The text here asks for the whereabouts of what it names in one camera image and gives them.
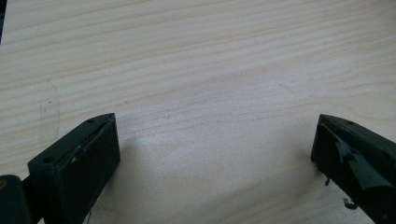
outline light wood surface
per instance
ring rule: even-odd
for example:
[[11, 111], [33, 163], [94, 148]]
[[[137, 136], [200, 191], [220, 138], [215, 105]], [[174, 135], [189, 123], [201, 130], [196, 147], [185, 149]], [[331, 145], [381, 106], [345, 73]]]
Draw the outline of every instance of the light wood surface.
[[115, 112], [91, 224], [372, 223], [309, 160], [320, 113], [396, 141], [396, 1], [14, 0], [0, 174]]

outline wood grain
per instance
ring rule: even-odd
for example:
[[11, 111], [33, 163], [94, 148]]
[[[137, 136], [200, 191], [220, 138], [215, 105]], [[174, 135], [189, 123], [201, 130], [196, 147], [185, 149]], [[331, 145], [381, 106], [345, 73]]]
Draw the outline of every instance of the wood grain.
[[90, 223], [372, 223], [309, 153], [320, 113], [396, 141], [395, 24], [391, 0], [9, 1], [1, 175], [115, 112]]

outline black plastic part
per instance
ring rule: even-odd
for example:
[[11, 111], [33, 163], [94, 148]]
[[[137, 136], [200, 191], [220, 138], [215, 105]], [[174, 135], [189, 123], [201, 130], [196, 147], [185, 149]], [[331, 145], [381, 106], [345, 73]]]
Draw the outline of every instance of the black plastic part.
[[375, 223], [396, 223], [396, 144], [350, 120], [320, 115], [311, 160]]
[[15, 175], [0, 176], [0, 222], [33, 224], [21, 180]]
[[29, 161], [22, 182], [0, 176], [0, 223], [81, 224], [119, 162], [115, 115], [84, 121]]

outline wooden table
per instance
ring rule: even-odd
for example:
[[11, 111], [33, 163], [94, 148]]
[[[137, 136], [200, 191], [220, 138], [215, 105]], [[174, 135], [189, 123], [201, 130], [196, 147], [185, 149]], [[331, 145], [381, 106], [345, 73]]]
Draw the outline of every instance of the wooden table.
[[0, 172], [115, 112], [92, 224], [373, 223], [309, 160], [318, 115], [396, 141], [395, 1], [15, 0]]

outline table surface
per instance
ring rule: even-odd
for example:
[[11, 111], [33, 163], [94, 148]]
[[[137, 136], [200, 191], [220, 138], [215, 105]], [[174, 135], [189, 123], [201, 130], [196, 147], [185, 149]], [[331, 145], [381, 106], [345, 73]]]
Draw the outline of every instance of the table surface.
[[396, 141], [396, 1], [15, 0], [0, 175], [114, 112], [90, 223], [373, 223], [309, 160], [319, 114]]

